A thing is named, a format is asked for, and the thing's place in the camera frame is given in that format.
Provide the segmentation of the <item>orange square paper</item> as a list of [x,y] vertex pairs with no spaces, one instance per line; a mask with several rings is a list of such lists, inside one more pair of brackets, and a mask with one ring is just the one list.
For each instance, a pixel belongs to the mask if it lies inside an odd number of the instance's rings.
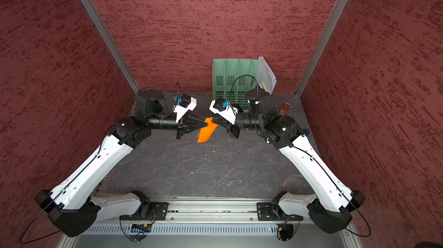
[[207,126],[201,128],[199,133],[197,134],[198,143],[206,143],[211,138],[216,128],[218,127],[217,124],[213,123],[212,117],[206,118],[205,122],[207,123]]

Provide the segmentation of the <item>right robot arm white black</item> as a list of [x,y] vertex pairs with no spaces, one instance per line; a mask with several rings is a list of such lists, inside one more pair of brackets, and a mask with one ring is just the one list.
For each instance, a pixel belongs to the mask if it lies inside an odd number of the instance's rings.
[[214,99],[209,106],[216,115],[213,123],[225,127],[234,138],[239,138],[242,130],[256,132],[296,167],[314,191],[312,195],[280,192],[271,202],[270,215],[280,220],[310,219],[328,234],[347,229],[351,213],[363,204],[364,195],[334,175],[310,144],[308,132],[289,115],[279,114],[268,92],[250,90],[245,99],[245,112],[227,99]]

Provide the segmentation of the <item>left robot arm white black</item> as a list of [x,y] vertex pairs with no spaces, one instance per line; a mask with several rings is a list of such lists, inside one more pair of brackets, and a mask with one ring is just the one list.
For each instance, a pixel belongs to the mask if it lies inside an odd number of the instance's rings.
[[52,190],[42,190],[35,197],[52,224],[68,237],[82,234],[97,221],[121,216],[151,218],[150,198],[139,190],[107,198],[95,197],[93,191],[153,130],[174,130],[180,139],[206,126],[204,120],[191,113],[197,100],[188,94],[175,98],[172,112],[157,89],[139,92],[135,101],[134,114],[111,126],[98,149],[76,171]]

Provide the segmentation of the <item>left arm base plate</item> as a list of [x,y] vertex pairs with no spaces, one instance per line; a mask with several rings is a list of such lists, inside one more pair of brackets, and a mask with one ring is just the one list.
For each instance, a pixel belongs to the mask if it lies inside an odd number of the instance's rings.
[[168,210],[165,202],[143,202],[138,210],[132,215],[120,216],[121,220],[164,221]]

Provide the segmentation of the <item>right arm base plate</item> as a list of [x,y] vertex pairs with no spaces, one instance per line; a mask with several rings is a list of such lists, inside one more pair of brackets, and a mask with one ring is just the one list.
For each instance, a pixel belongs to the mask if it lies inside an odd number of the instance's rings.
[[298,215],[287,215],[277,204],[257,203],[257,215],[259,221],[303,221]]

